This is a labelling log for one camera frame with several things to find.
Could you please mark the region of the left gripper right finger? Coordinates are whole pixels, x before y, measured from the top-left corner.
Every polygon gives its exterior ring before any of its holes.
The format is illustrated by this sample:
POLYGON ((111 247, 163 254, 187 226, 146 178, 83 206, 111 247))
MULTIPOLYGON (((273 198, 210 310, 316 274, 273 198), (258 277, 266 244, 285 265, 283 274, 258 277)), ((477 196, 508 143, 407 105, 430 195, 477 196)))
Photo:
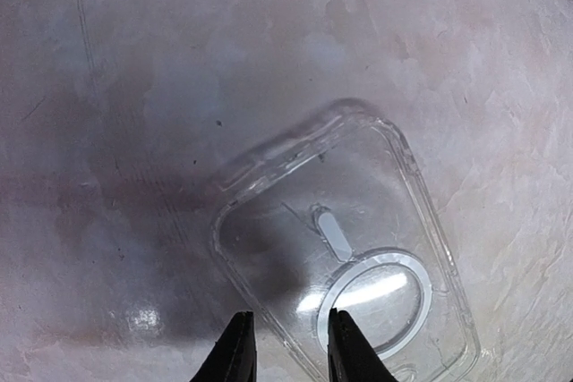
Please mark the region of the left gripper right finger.
POLYGON ((330 382, 397 382, 351 315, 331 309, 328 321, 330 382))

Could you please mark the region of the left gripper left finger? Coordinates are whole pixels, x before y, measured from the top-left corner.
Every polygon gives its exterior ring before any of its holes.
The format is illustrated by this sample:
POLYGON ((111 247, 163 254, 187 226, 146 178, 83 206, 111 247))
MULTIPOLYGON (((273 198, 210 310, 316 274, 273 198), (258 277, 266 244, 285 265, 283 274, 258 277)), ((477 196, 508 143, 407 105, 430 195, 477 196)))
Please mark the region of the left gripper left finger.
POLYGON ((257 351, 252 311, 237 312, 191 382, 254 382, 257 351))

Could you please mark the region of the clear camera-cutout phone case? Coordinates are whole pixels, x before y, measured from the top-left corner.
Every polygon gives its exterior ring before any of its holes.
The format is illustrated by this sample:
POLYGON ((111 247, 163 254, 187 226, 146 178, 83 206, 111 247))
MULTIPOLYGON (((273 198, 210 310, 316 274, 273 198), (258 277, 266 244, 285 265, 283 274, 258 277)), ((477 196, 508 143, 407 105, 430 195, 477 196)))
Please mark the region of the clear camera-cutout phone case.
POLYGON ((458 269, 400 129, 335 101, 214 178, 212 248, 314 381, 328 317, 350 313, 400 381, 460 381, 480 344, 458 269))

